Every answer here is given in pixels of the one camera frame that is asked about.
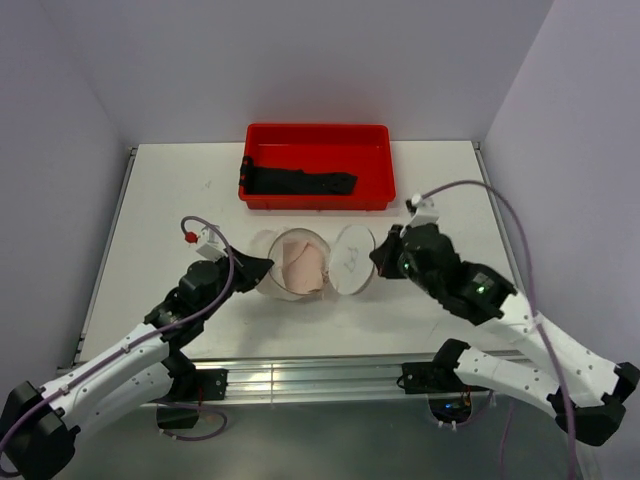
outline red cap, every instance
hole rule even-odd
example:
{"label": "red cap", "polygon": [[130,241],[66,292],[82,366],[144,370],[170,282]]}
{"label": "red cap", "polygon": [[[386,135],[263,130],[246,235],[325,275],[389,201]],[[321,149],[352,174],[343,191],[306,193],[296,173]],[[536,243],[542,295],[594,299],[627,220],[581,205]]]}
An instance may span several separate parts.
{"label": "red cap", "polygon": [[184,239],[187,241],[187,243],[198,243],[198,235],[196,235],[194,232],[185,233]]}

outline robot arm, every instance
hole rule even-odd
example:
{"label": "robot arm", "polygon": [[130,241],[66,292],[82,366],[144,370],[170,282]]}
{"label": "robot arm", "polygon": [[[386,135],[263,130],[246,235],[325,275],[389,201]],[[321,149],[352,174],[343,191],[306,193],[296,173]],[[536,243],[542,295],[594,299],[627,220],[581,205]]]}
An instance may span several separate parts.
{"label": "robot arm", "polygon": [[[232,253],[231,288],[220,300],[231,273],[230,259],[223,254],[215,261],[193,263],[143,323],[92,361],[38,389],[25,382],[9,394],[0,435],[15,429],[3,438],[4,452],[25,479],[53,478],[73,457],[76,442],[136,407],[162,397],[179,399],[197,389],[195,367],[180,349],[202,333],[204,322],[234,292],[252,290],[273,266],[271,260]],[[214,300],[218,306],[206,308]],[[171,327],[193,315],[193,321]],[[108,368],[100,368],[109,358]],[[25,421],[25,413],[39,404]]]}
{"label": "robot arm", "polygon": [[433,361],[438,371],[451,377],[444,383],[509,394],[552,415],[566,431],[558,378],[537,328],[542,324],[566,377],[577,439],[590,445],[604,443],[622,421],[623,403],[635,390],[640,370],[596,355],[540,314],[531,318],[527,298],[511,282],[486,265],[460,259],[449,237],[434,223],[429,205],[416,197],[407,206],[411,222],[394,225],[370,254],[378,274],[411,280],[445,310],[507,341],[537,367],[499,360],[449,340]]}

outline cable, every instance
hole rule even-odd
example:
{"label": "cable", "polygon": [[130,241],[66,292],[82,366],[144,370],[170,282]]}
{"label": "cable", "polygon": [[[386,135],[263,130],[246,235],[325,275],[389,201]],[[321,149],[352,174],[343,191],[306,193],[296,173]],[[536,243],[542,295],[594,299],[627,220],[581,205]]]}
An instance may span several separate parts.
{"label": "cable", "polygon": [[[507,201],[507,199],[496,190],[491,185],[488,185],[484,182],[479,182],[477,180],[458,180],[456,182],[447,183],[446,185],[442,185],[438,188],[434,188],[430,192],[422,195],[422,198],[429,198],[433,195],[448,190],[453,187],[458,187],[461,185],[476,185],[478,187],[482,187],[486,189],[489,193],[493,194],[498,200],[502,202],[505,208],[509,211],[511,218],[516,224],[518,228],[518,233],[520,234],[520,240],[522,241],[522,247],[524,249],[524,257],[525,257],[525,265],[527,269],[527,278],[529,283],[529,307],[531,309],[531,318],[535,318],[537,313],[537,297],[535,290],[535,283],[533,281],[533,268],[531,261],[531,250],[529,249],[529,242],[527,241],[527,236],[524,233],[524,228],[522,223],[520,222],[520,218],[516,214],[516,211],[511,206],[511,204]],[[556,375],[558,377],[558,383],[560,384],[560,391],[562,392],[562,403],[564,405],[565,413],[567,414],[567,435],[569,436],[569,468],[567,472],[567,478],[569,480],[574,480],[575,478],[575,469],[576,469],[576,420],[573,412],[573,406],[571,405],[571,398],[569,396],[569,388],[567,387],[567,382],[564,378],[564,371],[562,369],[562,365],[560,365],[560,361],[558,360],[558,356],[556,355],[555,350],[553,349],[553,345],[551,344],[551,339],[547,332],[545,331],[542,323],[537,323],[536,328],[538,333],[540,334],[540,338],[542,339],[542,343],[544,343],[545,348],[549,352],[549,358],[551,360],[551,364],[553,365],[554,370],[556,371]]]}
{"label": "cable", "polygon": [[476,421],[478,421],[479,418],[482,418],[487,411],[489,410],[489,406],[491,405],[491,402],[493,401],[493,396],[495,395],[495,393],[493,392],[493,390],[489,390],[489,395],[487,395],[487,399],[484,402],[484,405],[482,405],[482,407],[480,407],[480,409],[478,410],[478,412],[474,415],[473,414],[473,410],[471,410],[471,415],[469,416],[469,418],[467,419],[466,422],[461,423],[460,425],[458,425],[458,427],[468,427],[469,425],[475,423]]}
{"label": "cable", "polygon": [[200,435],[197,437],[187,437],[185,435],[178,435],[168,430],[161,430],[163,435],[166,435],[167,437],[170,437],[174,440],[179,440],[182,442],[200,442],[203,440],[209,440],[213,437],[217,437],[222,432],[224,432],[225,428],[227,428],[227,423],[229,423],[229,419],[227,418],[227,415],[223,411],[217,410],[213,405],[202,405],[202,404],[194,405],[192,403],[165,402],[164,400],[156,400],[154,403],[157,403],[158,405],[164,405],[165,407],[171,407],[171,408],[185,408],[188,410],[197,410],[199,412],[209,412],[222,418],[222,425],[218,427],[215,431],[211,433],[207,433],[206,435]]}
{"label": "cable", "polygon": [[502,440],[500,440],[500,479],[505,479],[504,473],[504,449],[507,446],[507,437],[509,436],[509,429],[511,428],[511,421],[513,420],[513,411],[516,409],[516,402],[511,400],[509,402],[509,413],[507,414],[507,421],[504,424],[504,432],[502,433]]}
{"label": "cable", "polygon": [[[182,233],[184,233],[185,235],[187,233],[189,233],[185,228],[185,224],[190,220],[199,222],[202,225],[204,225],[205,227],[207,227],[209,230],[211,230],[213,233],[215,233],[218,237],[220,237],[220,240],[222,240],[222,243],[226,247],[227,255],[229,257],[229,276],[227,277],[227,281],[224,284],[224,287],[222,288],[222,291],[220,292],[220,294],[209,305],[204,307],[202,310],[183,318],[179,322],[172,323],[170,325],[166,325],[164,327],[158,328],[157,330],[149,332],[149,333],[141,336],[140,338],[132,341],[127,347],[123,347],[123,348],[115,351],[114,353],[112,353],[108,357],[106,357],[103,360],[101,360],[100,362],[96,363],[89,370],[87,370],[83,374],[78,375],[76,378],[71,380],[67,384],[67,388],[68,388],[68,390],[66,390],[67,392],[69,392],[74,387],[76,387],[78,384],[84,382],[85,380],[87,380],[88,378],[90,378],[91,376],[93,376],[94,374],[96,374],[97,372],[102,370],[103,368],[105,368],[108,365],[110,365],[114,360],[120,358],[122,355],[124,355],[125,353],[130,351],[130,349],[133,349],[133,348],[137,347],[138,345],[140,345],[143,342],[146,342],[147,340],[149,340],[152,337],[161,335],[161,334],[163,334],[165,332],[168,332],[170,330],[174,330],[176,328],[180,328],[180,327],[184,326],[185,324],[187,324],[189,322],[197,320],[202,315],[205,315],[205,314],[209,313],[210,311],[214,310],[220,304],[222,299],[225,298],[225,296],[229,292],[229,289],[231,288],[231,283],[233,282],[233,275],[235,273],[235,259],[233,257],[233,250],[231,248],[231,244],[228,242],[228,240],[225,238],[225,236],[222,235],[222,232],[220,232],[218,227],[216,227],[215,225],[209,223],[208,221],[204,220],[203,218],[197,217],[197,216],[194,216],[194,215],[186,216],[180,222],[180,229],[182,230]],[[58,398],[62,397],[64,394],[65,394],[65,390],[63,390],[63,389],[57,390],[56,392],[54,392],[51,395],[49,395],[47,398],[43,398],[40,402],[38,402],[35,406],[30,408],[29,410],[27,410],[27,412],[25,412],[24,415],[22,415],[16,421],[16,423],[14,423],[11,426],[11,428],[9,428],[7,433],[0,440],[0,456],[2,456],[2,453],[4,452],[5,448],[7,447],[7,444],[9,443],[9,440],[11,439],[11,437],[25,424],[25,422],[27,422],[41,408],[44,408],[46,405],[48,405],[49,403],[53,402],[54,400],[57,400]],[[7,472],[2,467],[0,467],[0,477],[15,478],[15,477],[18,477],[18,476],[20,476],[19,472]]]}
{"label": "cable", "polygon": [[462,393],[462,401],[467,407],[471,407],[471,387],[467,387],[467,391]]}

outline white wall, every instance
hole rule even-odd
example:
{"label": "white wall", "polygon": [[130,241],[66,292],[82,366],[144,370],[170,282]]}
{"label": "white wall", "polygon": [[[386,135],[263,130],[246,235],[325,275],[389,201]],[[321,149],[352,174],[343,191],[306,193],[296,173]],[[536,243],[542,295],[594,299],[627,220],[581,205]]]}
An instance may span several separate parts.
{"label": "white wall", "polygon": [[[638,25],[637,0],[556,0],[484,148],[529,232],[541,309],[603,355],[636,365]],[[607,480],[640,475],[640,392],[628,410],[598,450]]]}
{"label": "white wall", "polygon": [[124,172],[70,58],[36,0],[0,2],[0,399],[71,360]]}
{"label": "white wall", "polygon": [[131,143],[253,121],[486,135],[552,0],[42,0]]}

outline black bracket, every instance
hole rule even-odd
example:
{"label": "black bracket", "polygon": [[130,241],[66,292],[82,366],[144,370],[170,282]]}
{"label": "black bracket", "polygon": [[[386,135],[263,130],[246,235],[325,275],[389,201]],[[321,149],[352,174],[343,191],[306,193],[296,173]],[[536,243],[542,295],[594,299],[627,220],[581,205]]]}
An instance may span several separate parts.
{"label": "black bracket", "polygon": [[202,388],[202,400],[224,400],[228,376],[229,371],[224,368],[196,370],[196,385]]}
{"label": "black bracket", "polygon": [[[410,362],[402,364],[402,376],[396,382],[406,395],[429,393],[458,393],[467,390],[453,372],[438,367],[433,362]],[[486,388],[471,386],[472,392],[485,392]]]}
{"label": "black bracket", "polygon": [[[209,402],[224,400],[227,392],[227,377],[229,371],[224,368],[196,370],[194,383],[195,392],[190,392],[180,398],[188,402]],[[191,429],[200,418],[198,410],[175,407],[159,407],[156,411],[156,423],[161,430]]]}

